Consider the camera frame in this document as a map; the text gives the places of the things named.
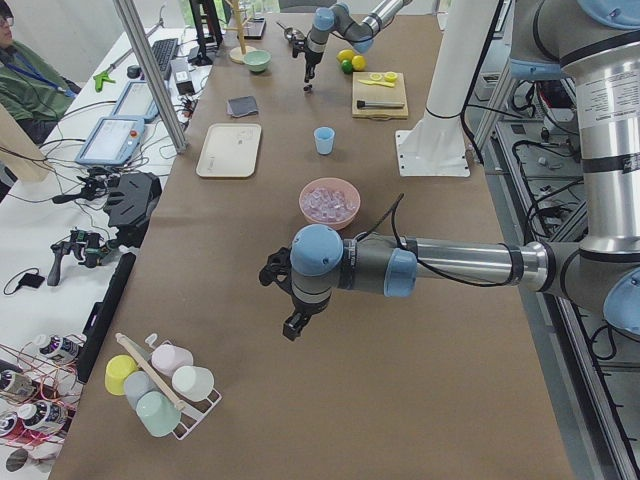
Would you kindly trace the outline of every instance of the screen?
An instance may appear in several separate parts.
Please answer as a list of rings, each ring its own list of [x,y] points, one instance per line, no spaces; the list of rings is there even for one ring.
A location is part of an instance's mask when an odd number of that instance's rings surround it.
[[[151,90],[146,83],[132,83],[114,114],[145,116],[152,102]]]
[[[133,120],[104,120],[90,140],[84,157],[107,162],[115,160],[135,124]]]

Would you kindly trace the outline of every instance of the pink bowl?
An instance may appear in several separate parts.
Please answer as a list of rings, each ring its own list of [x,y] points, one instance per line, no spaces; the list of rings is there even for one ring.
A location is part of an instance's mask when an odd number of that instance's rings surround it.
[[[352,206],[352,209],[349,209],[349,213],[346,218],[341,220],[330,220],[330,219],[319,219],[311,216],[309,212],[305,211],[304,200],[311,192],[318,188],[325,188],[328,191],[333,192],[342,192],[344,194],[344,203],[345,205]],[[304,218],[309,223],[319,223],[321,225],[327,225],[328,227],[333,228],[334,230],[342,230],[356,218],[356,214],[358,210],[360,210],[360,194],[356,187],[351,185],[346,180],[342,180],[340,178],[318,178],[310,183],[308,183],[300,192],[300,197],[298,198],[298,204],[300,205],[300,210],[304,215]]]

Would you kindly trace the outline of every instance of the light blue mug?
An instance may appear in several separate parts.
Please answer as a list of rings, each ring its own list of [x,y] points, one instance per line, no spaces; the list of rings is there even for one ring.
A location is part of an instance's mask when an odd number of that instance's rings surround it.
[[[160,392],[149,392],[138,400],[136,413],[151,435],[169,435],[180,423],[180,412]]]
[[[316,150],[320,155],[329,155],[333,150],[333,141],[336,138],[336,132],[331,127],[320,127],[313,131],[316,140]]]
[[[124,381],[124,394],[134,410],[138,406],[138,401],[151,391],[158,391],[158,387],[151,380],[151,377],[142,370],[133,372]]]

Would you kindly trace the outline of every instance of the white tray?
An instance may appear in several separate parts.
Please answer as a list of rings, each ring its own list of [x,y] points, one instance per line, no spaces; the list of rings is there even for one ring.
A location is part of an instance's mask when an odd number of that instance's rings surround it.
[[[200,177],[246,178],[256,169],[262,127],[255,123],[214,123],[200,152]]]

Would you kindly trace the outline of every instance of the white pillar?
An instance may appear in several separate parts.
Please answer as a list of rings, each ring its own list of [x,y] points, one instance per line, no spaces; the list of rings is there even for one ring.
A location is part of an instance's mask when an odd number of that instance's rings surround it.
[[[413,130],[396,132],[401,176],[469,176],[464,132],[457,115],[499,3],[502,0],[452,2],[424,117]],[[441,119],[429,112],[456,117]]]

